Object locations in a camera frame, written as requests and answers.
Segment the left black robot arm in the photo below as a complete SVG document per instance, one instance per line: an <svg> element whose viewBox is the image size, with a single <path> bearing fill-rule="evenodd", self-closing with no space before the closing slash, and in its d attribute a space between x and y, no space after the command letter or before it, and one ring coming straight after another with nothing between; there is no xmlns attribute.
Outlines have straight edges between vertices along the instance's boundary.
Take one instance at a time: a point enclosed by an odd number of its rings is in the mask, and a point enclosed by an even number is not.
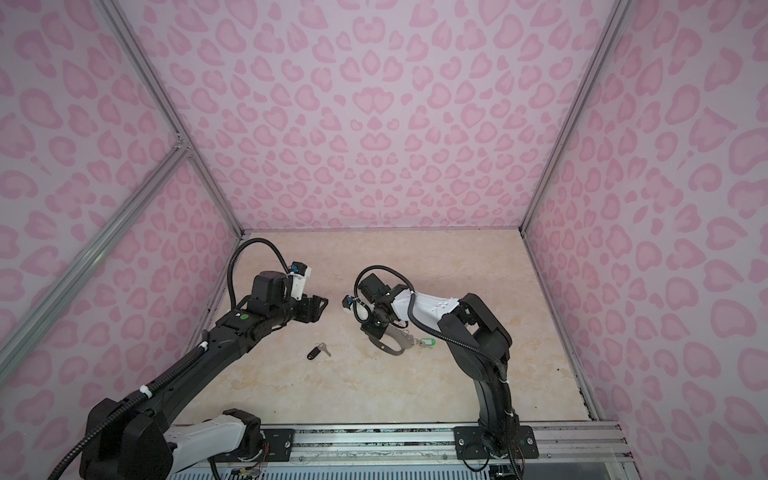
<svg viewBox="0 0 768 480"><path fill-rule="evenodd" d="M104 399L89 413L86 433L69 453L83 479L166 479L201 461L234 452L264 454L260 419L230 408L186 427L175 420L228 366L290 322L316 323L328 305L309 296L306 265L258 274L249 295L203 332L200 343L157 378L121 401Z"/></svg>

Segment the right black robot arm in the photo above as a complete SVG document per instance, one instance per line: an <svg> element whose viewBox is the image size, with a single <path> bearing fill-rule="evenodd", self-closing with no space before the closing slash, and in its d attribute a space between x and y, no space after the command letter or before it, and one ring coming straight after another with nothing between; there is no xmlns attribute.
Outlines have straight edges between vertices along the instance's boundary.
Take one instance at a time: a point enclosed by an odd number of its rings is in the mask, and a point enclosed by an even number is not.
<svg viewBox="0 0 768 480"><path fill-rule="evenodd" d="M399 272L374 265L358 275L343 306L369 341L389 355L399 356L419 343L405 331L409 326L445 342L459 369L474 382L481 444L497 457L513 451L512 440L520 427L508 379L513 341L479 296L419 293Z"/></svg>

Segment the black headed key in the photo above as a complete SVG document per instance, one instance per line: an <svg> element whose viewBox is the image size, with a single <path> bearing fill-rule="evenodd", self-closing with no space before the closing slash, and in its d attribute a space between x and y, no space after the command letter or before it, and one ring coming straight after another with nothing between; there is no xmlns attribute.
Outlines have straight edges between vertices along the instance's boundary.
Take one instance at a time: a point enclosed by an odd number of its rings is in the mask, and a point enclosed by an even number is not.
<svg viewBox="0 0 768 480"><path fill-rule="evenodd" d="M328 347L325 343L319 343L316 346L314 346L310 352L306 355L306 358L310 361L315 360L318 356L321 354L325 354L328 357L331 356L331 353L328 350Z"/></svg>

